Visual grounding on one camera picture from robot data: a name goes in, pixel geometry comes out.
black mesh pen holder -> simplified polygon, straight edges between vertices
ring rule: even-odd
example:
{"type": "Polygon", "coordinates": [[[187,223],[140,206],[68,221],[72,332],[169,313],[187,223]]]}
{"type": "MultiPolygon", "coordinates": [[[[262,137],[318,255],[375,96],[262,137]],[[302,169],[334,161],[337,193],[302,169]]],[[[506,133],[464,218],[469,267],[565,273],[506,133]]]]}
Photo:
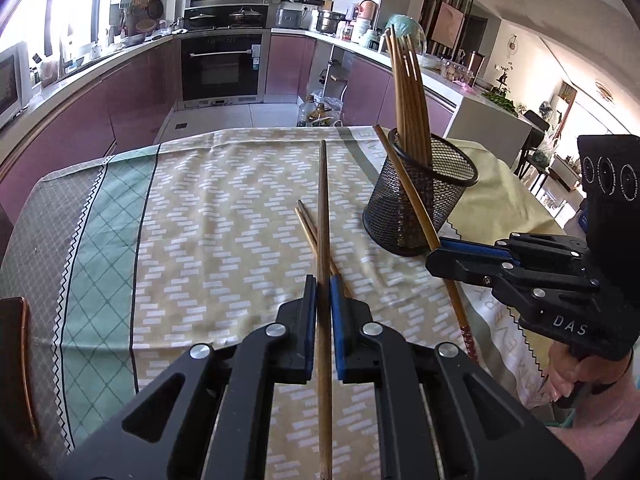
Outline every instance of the black mesh pen holder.
{"type": "MultiPolygon", "coordinates": [[[[441,137],[431,136],[431,168],[419,164],[400,149],[396,129],[389,132],[389,140],[438,231],[465,189],[478,181],[478,170],[468,156],[441,137]]],[[[390,253],[419,256],[429,248],[414,208],[388,157],[362,213],[362,222],[372,240],[390,253]]]]}

metal screw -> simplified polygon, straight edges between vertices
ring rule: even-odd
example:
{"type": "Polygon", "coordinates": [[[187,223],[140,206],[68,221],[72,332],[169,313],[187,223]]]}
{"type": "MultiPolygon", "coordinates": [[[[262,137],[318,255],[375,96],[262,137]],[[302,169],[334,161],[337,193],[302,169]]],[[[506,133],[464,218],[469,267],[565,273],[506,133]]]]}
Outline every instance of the metal screw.
{"type": "Polygon", "coordinates": [[[189,350],[189,355],[194,359],[204,359],[211,353],[211,348],[209,345],[199,344],[191,347],[189,350]]]}
{"type": "Polygon", "coordinates": [[[453,343],[443,343],[438,347],[438,354],[442,357],[455,357],[458,355],[458,347],[453,343]]]}
{"type": "Polygon", "coordinates": [[[287,331],[287,327],[280,323],[272,323],[264,330],[270,337],[280,337],[287,331]]]}
{"type": "Polygon", "coordinates": [[[365,323],[362,326],[362,332],[366,335],[380,335],[382,334],[382,325],[378,323],[365,323]]]}

dining table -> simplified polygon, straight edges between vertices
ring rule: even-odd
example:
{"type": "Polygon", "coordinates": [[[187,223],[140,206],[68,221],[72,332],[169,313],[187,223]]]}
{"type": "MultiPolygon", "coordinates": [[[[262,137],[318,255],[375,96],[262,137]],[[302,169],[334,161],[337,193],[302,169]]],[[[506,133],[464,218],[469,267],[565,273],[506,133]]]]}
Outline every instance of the dining table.
{"type": "MultiPolygon", "coordinates": [[[[400,257],[367,235],[362,212],[385,161],[373,127],[219,130],[107,156],[41,179],[14,227],[0,297],[30,304],[28,381],[51,473],[64,457],[197,343],[219,349],[274,321],[316,272],[294,208],[317,217],[327,143],[332,257],[374,320],[409,342],[464,348],[444,282],[424,256],[400,257]]],[[[494,244],[511,232],[562,229],[501,160],[452,141],[478,169],[441,236],[494,244]]],[[[481,365],[528,408],[550,341],[522,330],[488,288],[460,284],[481,365]]],[[[334,478],[378,478],[373,384],[333,382],[334,478]]],[[[276,384],[270,479],[319,470],[315,374],[276,384]]]]}

ceiling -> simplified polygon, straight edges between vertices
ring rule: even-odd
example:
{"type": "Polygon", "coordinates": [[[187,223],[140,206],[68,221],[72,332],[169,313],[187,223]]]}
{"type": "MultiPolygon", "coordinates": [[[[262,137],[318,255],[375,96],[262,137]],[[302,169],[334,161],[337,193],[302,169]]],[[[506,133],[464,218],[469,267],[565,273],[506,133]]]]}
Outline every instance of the ceiling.
{"type": "Polygon", "coordinates": [[[640,135],[640,29],[621,0],[479,1],[546,40],[572,82],[603,105],[594,83],[605,82],[610,111],[640,135]]]}

window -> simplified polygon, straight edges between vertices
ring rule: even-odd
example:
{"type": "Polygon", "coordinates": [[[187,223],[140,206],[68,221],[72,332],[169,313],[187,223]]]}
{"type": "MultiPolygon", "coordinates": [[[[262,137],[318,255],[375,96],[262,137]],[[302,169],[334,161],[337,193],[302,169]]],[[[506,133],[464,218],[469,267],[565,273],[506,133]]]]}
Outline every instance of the window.
{"type": "Polygon", "coordinates": [[[12,5],[13,9],[5,8],[0,13],[0,20],[6,20],[0,22],[0,51],[25,41],[30,56],[37,53],[44,58],[48,36],[52,54],[57,56],[60,38],[66,38],[71,30],[72,51],[76,54],[82,46],[104,36],[105,31],[98,26],[99,10],[100,24],[106,28],[109,21],[110,0],[13,0],[12,5]]]}
{"type": "Polygon", "coordinates": [[[44,27],[47,0],[20,0],[0,36],[0,52],[25,41],[29,57],[44,57],[44,27]]]}
{"type": "Polygon", "coordinates": [[[562,135],[556,147],[556,156],[563,160],[567,156],[578,158],[578,137],[581,135],[604,135],[610,133],[607,127],[585,110],[584,107],[574,103],[562,129],[562,135]]]}
{"type": "Polygon", "coordinates": [[[52,0],[51,43],[58,51],[60,37],[65,37],[69,27],[73,30],[76,48],[91,43],[91,16],[94,0],[52,0]]]}

